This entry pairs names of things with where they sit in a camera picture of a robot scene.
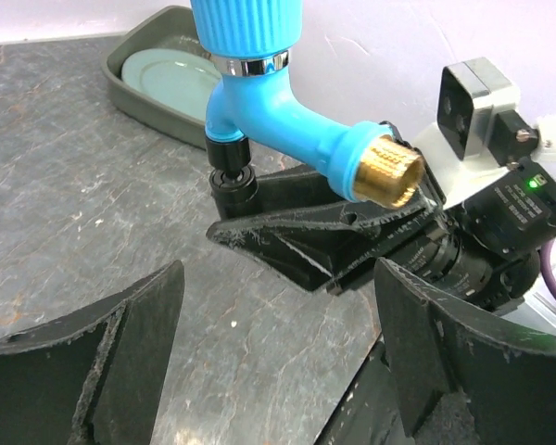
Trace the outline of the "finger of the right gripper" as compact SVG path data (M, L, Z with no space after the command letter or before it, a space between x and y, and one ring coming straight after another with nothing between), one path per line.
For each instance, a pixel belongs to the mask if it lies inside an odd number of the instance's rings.
M257 176L249 165L240 177L212 173L212 196L222 218L242 218L265 212L311 208L340 203L327 180L306 164Z
M339 201L215 222L207 237L307 292L345 292L372 281L375 260L401 248L433 219L432 201L398 210Z

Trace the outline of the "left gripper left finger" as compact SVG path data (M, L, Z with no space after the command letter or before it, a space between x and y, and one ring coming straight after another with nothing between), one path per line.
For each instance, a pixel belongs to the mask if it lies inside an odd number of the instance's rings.
M68 315L0 339L0 444L147 444L180 318L173 261Z

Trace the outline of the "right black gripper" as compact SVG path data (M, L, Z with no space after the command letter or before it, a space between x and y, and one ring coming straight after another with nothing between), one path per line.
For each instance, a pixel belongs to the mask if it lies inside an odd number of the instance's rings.
M509 312L536 282L556 238L556 181L522 159L383 257L489 312Z

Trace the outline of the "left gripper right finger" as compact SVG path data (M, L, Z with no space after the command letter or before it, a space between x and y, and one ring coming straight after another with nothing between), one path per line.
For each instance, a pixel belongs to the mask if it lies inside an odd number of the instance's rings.
M392 261L374 286L383 337L320 444L556 444L556 336L443 292Z

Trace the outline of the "black cylindrical adapter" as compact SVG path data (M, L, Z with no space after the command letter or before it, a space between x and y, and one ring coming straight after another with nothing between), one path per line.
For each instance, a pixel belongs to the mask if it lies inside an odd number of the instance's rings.
M249 139L244 136L218 142L207 137L206 148L213 168L208 181L220 218L224 221L257 214L259 186L250 165Z

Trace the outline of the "blue water faucet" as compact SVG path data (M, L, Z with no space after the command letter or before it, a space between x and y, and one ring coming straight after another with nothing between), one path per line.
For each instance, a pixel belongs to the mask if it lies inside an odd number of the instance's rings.
M229 145L244 137L303 162L348 201L404 206L424 162L370 121L347 126L306 108L289 76L290 49L302 33L300 1L194 1L200 44L221 81L209 98L205 131Z

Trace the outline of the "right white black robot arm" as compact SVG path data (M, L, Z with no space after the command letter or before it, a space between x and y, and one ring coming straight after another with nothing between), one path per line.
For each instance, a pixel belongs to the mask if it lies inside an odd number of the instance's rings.
M208 239L308 292L373 280L380 257L519 324L556 335L556 116L496 121L488 146L458 159L436 124L409 144L422 184L388 210L335 194L311 167L257 176L246 139L208 142L220 218Z

